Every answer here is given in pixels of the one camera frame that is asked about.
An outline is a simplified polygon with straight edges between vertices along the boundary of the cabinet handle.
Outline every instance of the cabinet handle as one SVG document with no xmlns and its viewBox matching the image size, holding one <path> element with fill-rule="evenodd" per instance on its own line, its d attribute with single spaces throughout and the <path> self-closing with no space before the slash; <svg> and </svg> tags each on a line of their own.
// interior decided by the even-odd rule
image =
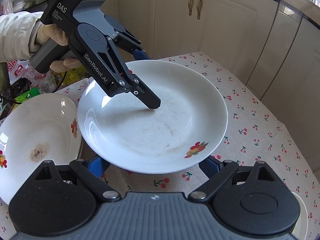
<svg viewBox="0 0 320 240">
<path fill-rule="evenodd" d="M 188 0 L 189 16 L 192 15 L 193 1 L 194 0 Z"/>
<path fill-rule="evenodd" d="M 197 15 L 197 19 L 200 20 L 200 17 L 201 17 L 201 11 L 202 11 L 202 0 L 198 0 L 197 2 L 197 12 L 198 12 L 198 15 Z"/>
</svg>

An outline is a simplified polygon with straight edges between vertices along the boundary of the tablecloth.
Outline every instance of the tablecloth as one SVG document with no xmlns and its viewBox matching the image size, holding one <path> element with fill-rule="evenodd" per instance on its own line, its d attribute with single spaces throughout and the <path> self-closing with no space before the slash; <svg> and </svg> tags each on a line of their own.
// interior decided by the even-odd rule
<svg viewBox="0 0 320 240">
<path fill-rule="evenodd" d="M 320 233 L 320 185 L 285 125 L 232 73 L 206 54 L 196 52 L 161 60 L 191 68 L 219 89 L 227 104 L 228 127 L 213 156 L 219 160 L 234 160 L 243 166 L 254 165 L 257 160 L 266 161 L 284 184 L 303 199 L 308 210 L 306 239 L 315 239 Z M 64 93 L 77 105 L 87 84 L 85 79 L 59 93 Z M 198 165 L 166 175 L 133 173 L 111 165 L 100 179 L 122 195 L 126 191 L 182 191 L 188 195 L 208 180 Z M 7 206 L 1 200 L 0 228 L 4 240 L 14 233 Z"/>
</svg>

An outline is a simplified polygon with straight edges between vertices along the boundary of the latex glove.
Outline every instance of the latex glove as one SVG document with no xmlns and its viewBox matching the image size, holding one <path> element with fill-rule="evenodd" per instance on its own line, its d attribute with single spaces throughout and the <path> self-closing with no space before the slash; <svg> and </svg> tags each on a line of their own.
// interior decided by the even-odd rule
<svg viewBox="0 0 320 240">
<path fill-rule="evenodd" d="M 36 36 L 36 43 L 42 46 L 50 38 L 61 46 L 68 45 L 68 36 L 56 24 L 41 24 Z M 56 60 L 52 62 L 50 68 L 55 72 L 61 73 L 72 68 L 78 68 L 81 65 L 80 61 L 75 58 L 66 58 L 63 61 Z"/>
</svg>

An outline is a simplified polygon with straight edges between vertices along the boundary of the round bolt head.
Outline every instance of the round bolt head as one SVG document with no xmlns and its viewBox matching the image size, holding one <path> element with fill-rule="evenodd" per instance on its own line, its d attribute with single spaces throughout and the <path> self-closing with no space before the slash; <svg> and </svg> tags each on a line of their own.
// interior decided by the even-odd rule
<svg viewBox="0 0 320 240">
<path fill-rule="evenodd" d="M 108 190 L 108 191 L 105 191 L 102 196 L 104 198 L 108 198 L 108 199 L 115 199 L 119 196 L 119 193 L 116 192 L 116 191 L 113 191 L 113 190 Z"/>
<path fill-rule="evenodd" d="M 194 199 L 204 199 L 206 198 L 207 194 L 202 191 L 194 191 L 191 193 L 191 197 Z"/>
</svg>

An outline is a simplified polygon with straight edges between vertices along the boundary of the dirty plate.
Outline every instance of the dirty plate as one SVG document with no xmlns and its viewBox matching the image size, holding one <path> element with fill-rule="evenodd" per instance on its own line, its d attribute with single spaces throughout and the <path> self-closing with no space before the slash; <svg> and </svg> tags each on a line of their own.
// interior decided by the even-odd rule
<svg viewBox="0 0 320 240">
<path fill-rule="evenodd" d="M 307 230 L 308 230 L 308 212 L 305 203 L 303 202 L 302 198 L 294 192 L 291 192 L 295 198 L 299 202 L 300 206 L 300 216 L 298 218 L 298 221 L 296 222 L 296 225 L 292 231 L 292 235 L 297 238 L 298 240 L 305 240 L 307 236 Z"/>
<path fill-rule="evenodd" d="M 76 106 L 59 94 L 43 94 L 18 106 L 0 127 L 0 197 L 10 200 L 43 160 L 76 159 L 81 145 Z"/>
<path fill-rule="evenodd" d="M 110 163 L 147 174 L 180 171 L 208 157 L 227 128 L 226 104 L 201 74 L 172 62 L 128 62 L 161 99 L 148 109 L 132 93 L 110 98 L 93 81 L 78 105 L 78 125 L 90 148 Z"/>
</svg>

